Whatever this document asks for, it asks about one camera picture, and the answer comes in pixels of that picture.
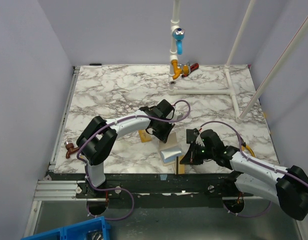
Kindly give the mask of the beige leather card holder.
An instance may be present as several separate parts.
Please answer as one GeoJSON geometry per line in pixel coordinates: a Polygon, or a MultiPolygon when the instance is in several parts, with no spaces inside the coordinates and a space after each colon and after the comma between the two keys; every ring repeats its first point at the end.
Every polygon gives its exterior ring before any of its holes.
{"type": "Polygon", "coordinates": [[[166,143],[159,141],[158,153],[163,166],[175,164],[177,157],[183,155],[175,132],[169,134],[166,143]]]}

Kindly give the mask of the gold card with magnetic stripe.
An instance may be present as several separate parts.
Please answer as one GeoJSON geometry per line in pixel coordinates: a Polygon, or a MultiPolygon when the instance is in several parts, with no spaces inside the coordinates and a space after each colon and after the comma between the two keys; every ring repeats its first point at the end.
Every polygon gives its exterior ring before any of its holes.
{"type": "Polygon", "coordinates": [[[184,164],[181,164],[181,160],[183,159],[183,155],[181,156],[177,156],[176,159],[175,159],[175,163],[174,163],[174,166],[173,166],[173,169],[174,169],[174,173],[176,175],[183,175],[185,174],[185,165],[184,164]]]}

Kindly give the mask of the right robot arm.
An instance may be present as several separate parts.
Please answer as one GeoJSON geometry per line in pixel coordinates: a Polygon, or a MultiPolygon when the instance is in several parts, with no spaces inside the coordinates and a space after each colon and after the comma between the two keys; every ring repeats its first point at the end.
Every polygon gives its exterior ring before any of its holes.
{"type": "Polygon", "coordinates": [[[302,168],[278,166],[245,155],[238,147],[224,145],[211,129],[187,129],[186,142],[189,149],[182,165],[201,165],[210,160],[231,170],[224,183],[228,195],[241,192],[261,197],[298,221],[308,215],[308,176],[302,168]]]}

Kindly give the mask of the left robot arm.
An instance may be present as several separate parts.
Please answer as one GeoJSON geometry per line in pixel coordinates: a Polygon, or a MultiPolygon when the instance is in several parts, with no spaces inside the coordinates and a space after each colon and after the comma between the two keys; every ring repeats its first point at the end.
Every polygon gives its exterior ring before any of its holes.
{"type": "Polygon", "coordinates": [[[104,161],[115,141],[120,137],[141,130],[151,130],[161,142],[166,143],[174,124],[171,123],[175,108],[165,99],[154,106],[143,106],[133,114],[114,119],[94,117],[76,141],[80,160],[85,162],[87,191],[95,198],[105,191],[104,161]]]}

